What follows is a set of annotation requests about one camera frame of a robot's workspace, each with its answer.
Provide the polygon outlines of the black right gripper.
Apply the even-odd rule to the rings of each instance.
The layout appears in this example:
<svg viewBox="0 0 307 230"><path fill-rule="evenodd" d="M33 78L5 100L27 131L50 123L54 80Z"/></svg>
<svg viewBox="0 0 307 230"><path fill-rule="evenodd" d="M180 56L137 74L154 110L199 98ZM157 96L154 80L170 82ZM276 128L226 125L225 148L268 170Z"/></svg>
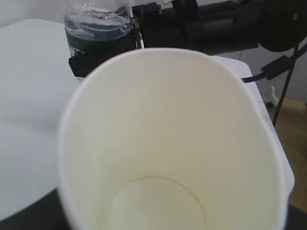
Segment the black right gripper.
<svg viewBox="0 0 307 230"><path fill-rule="evenodd" d="M237 52L258 47L260 0L227 0L198 5L173 0L162 9L152 2L132 7L145 48L168 47L199 52Z"/></svg>

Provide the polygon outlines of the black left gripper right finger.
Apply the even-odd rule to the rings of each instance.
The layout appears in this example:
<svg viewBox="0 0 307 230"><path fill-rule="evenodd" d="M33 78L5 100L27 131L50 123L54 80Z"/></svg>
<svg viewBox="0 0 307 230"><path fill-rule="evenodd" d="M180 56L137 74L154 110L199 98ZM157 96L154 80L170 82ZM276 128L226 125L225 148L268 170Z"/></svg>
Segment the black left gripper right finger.
<svg viewBox="0 0 307 230"><path fill-rule="evenodd" d="M306 212L289 205L285 230L307 230Z"/></svg>

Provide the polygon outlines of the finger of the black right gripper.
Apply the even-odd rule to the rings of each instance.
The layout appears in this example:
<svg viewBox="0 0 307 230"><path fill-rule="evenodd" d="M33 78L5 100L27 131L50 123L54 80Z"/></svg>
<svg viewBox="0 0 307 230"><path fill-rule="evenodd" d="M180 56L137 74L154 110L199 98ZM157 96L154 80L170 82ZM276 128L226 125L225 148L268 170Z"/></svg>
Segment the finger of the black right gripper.
<svg viewBox="0 0 307 230"><path fill-rule="evenodd" d="M69 58L69 67L77 78L86 78L95 68L117 55L142 48L140 35L128 34L101 51L91 51Z"/></svg>

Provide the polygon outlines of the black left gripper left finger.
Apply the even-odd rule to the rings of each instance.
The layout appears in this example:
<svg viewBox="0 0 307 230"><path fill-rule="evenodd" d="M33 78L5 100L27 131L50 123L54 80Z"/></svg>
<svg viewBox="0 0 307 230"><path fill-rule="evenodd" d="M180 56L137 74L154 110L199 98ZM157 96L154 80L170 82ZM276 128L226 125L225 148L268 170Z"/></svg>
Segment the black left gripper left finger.
<svg viewBox="0 0 307 230"><path fill-rule="evenodd" d="M68 230L57 189L0 222L2 230Z"/></svg>

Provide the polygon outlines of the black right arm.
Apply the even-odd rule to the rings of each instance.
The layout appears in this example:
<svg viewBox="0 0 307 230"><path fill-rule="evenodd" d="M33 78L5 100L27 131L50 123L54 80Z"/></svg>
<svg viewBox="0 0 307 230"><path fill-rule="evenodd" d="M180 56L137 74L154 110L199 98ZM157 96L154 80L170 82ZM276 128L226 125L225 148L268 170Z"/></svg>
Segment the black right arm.
<svg viewBox="0 0 307 230"><path fill-rule="evenodd" d="M227 0L199 5L174 0L162 9L155 3L132 7L132 30L111 41L73 40L84 53L69 59L76 77L84 78L108 59L140 48L181 48L207 55L232 53L259 46L284 52L307 35L304 0Z"/></svg>

